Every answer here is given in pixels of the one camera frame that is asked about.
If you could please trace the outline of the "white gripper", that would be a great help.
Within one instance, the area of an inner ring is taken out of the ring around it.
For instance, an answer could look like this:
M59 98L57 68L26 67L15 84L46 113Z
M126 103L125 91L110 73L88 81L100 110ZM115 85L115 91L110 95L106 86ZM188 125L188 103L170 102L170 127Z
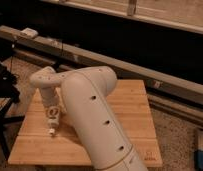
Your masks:
M64 105L59 105L59 96L55 88L42 88L40 94L47 117L57 117L60 111L62 115L67 115Z

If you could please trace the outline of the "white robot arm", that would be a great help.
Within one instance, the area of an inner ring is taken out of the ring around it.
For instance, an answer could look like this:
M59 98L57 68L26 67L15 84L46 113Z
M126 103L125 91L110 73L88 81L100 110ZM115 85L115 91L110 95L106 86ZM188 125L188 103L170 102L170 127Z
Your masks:
M47 66L30 76L46 108L60 103L96 171L148 171L106 97L117 76L107 66L58 73Z

